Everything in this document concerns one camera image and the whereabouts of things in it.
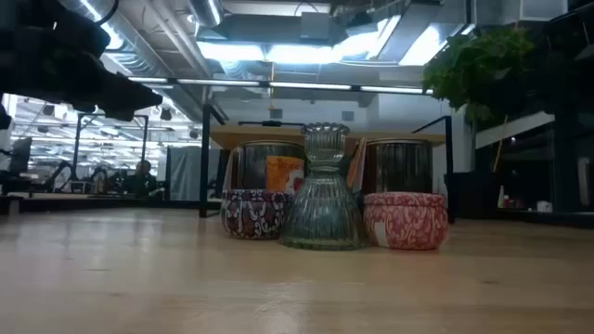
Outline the dark computer monitor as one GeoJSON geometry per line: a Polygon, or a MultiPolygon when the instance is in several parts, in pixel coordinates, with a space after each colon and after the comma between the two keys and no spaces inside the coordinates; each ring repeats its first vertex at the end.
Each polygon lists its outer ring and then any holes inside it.
{"type": "Polygon", "coordinates": [[[18,139],[13,143],[10,151],[11,159],[8,167],[8,170],[11,173],[20,175],[21,173],[26,173],[28,171],[31,147],[31,137],[18,139]]]}

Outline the metal candle jar floral label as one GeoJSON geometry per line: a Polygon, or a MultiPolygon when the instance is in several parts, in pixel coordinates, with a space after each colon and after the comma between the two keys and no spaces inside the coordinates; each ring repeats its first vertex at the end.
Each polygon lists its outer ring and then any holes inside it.
{"type": "Polygon", "coordinates": [[[385,138],[366,145],[362,191],[433,192],[433,148],[427,140],[385,138]]]}

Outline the pink patterned candle tin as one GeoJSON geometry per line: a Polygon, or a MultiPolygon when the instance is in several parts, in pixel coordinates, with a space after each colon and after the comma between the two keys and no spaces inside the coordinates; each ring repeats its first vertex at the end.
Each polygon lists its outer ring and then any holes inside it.
{"type": "Polygon", "coordinates": [[[436,250],[449,230],[446,197],[440,194],[367,194],[363,219],[374,246],[399,251],[436,250]]]}

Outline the metal candle jar orange label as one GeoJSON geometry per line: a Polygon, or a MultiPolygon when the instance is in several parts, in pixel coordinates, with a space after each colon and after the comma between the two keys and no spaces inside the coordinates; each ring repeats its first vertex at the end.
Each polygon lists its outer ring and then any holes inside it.
{"type": "Polygon", "coordinates": [[[282,191],[294,195],[305,175],[302,145],[261,140],[238,146],[236,154],[237,187],[282,191]]]}

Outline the black overhead light bar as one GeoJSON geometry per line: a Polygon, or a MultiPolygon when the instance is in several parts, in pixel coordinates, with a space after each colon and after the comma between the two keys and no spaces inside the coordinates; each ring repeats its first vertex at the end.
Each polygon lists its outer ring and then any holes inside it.
{"type": "Polygon", "coordinates": [[[131,76],[129,80],[140,84],[153,85],[204,85],[242,88],[288,88],[305,90],[363,92],[394,95],[432,95],[433,90],[424,90],[422,87],[407,86],[377,86],[377,85],[352,85],[341,83],[296,83],[275,81],[242,81],[242,80],[216,80],[216,79],[177,79],[173,77],[141,77],[131,76]]]}

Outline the black background station frame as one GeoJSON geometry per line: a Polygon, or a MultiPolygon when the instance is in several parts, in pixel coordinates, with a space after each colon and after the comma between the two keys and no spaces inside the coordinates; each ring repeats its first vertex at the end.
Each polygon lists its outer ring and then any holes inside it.
{"type": "Polygon", "coordinates": [[[103,115],[78,117],[71,181],[81,184],[73,185],[74,191],[144,198],[137,197],[131,186],[140,161],[149,161],[147,116],[135,116],[129,123],[103,115]]]}

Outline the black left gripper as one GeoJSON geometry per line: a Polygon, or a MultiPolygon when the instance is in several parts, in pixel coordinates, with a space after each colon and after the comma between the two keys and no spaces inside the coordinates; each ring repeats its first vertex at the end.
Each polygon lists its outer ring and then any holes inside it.
{"type": "Polygon", "coordinates": [[[59,0],[0,0],[0,97],[14,94],[130,122],[133,111],[158,106],[162,96],[125,75],[105,70],[100,56],[111,42],[102,25],[116,13],[88,19],[59,0]]]}

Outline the green plant in black pot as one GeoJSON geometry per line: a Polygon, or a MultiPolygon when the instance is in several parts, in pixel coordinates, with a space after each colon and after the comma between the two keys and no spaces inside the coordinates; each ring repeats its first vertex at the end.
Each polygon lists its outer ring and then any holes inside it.
{"type": "Polygon", "coordinates": [[[477,164],[479,126],[524,110],[528,93],[528,56],[535,49],[527,29],[518,25],[449,37],[424,67],[422,88],[454,110],[470,126],[470,169],[454,173],[449,197],[459,218],[488,219],[497,211],[497,172],[477,164]]]}

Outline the purple patterned candle tin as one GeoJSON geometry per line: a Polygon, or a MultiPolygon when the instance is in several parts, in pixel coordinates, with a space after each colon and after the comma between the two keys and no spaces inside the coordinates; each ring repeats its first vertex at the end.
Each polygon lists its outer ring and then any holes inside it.
{"type": "Polygon", "coordinates": [[[231,189],[222,193],[221,223],[232,238],[278,239],[293,196],[262,189],[231,189]]]}

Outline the wooden shelf black metal legs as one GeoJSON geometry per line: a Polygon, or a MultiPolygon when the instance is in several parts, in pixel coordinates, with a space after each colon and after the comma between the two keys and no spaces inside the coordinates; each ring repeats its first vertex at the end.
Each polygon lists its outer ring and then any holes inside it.
{"type": "MultiPolygon", "coordinates": [[[[445,189],[451,189],[447,178],[451,178],[454,172],[453,162],[453,138],[451,117],[444,116],[435,120],[436,122],[445,123],[444,135],[422,134],[415,130],[413,133],[403,134],[395,132],[353,132],[346,137],[346,153],[352,154],[355,151],[356,143],[361,139],[414,139],[429,141],[434,147],[445,145],[445,159],[442,165],[445,167],[444,185],[445,189]]],[[[286,141],[302,145],[304,143],[304,136],[301,133],[301,125],[298,123],[296,127],[268,127],[268,126],[241,126],[224,124],[220,113],[215,109],[213,104],[205,104],[202,109],[202,136],[203,141],[212,139],[219,147],[231,150],[239,144],[248,141],[265,140],[265,141],[286,141]]]]}

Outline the ribbed green glass candlestick holder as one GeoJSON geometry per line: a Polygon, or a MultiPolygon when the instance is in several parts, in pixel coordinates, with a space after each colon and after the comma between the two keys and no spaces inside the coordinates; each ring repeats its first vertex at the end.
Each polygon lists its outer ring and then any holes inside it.
{"type": "Polygon", "coordinates": [[[281,244],[314,251],[351,251],[368,245],[360,210],[340,174],[349,132],[339,123],[303,126],[307,175],[282,227],[281,244]]]}

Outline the person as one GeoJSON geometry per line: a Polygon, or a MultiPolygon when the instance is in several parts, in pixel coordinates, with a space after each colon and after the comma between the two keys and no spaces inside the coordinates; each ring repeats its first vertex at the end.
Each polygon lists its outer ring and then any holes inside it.
{"type": "Polygon", "coordinates": [[[151,164],[149,161],[140,161],[136,165],[131,186],[137,197],[147,197],[157,189],[157,179],[150,173],[150,170],[151,164]]]}

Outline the grey fabric panel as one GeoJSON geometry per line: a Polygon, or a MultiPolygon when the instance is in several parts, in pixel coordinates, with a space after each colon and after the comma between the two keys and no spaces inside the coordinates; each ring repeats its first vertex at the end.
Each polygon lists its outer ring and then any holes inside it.
{"type": "MultiPolygon", "coordinates": [[[[209,198],[216,194],[220,152],[220,149],[209,149],[208,177],[205,183],[209,198]]],[[[201,153],[200,147],[168,148],[166,181],[169,184],[169,200],[200,200],[201,153]]]]}

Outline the black metal table frame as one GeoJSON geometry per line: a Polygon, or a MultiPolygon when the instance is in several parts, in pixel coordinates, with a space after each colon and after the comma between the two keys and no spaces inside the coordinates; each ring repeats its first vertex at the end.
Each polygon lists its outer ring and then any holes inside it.
{"type": "MultiPolygon", "coordinates": [[[[0,196],[0,215],[11,212],[60,212],[94,209],[180,209],[200,208],[198,201],[165,201],[125,198],[68,198],[55,194],[54,198],[24,198],[0,196]]],[[[594,231],[594,212],[528,212],[496,210],[484,217],[487,221],[517,221],[536,225],[553,225],[594,231]]]]}

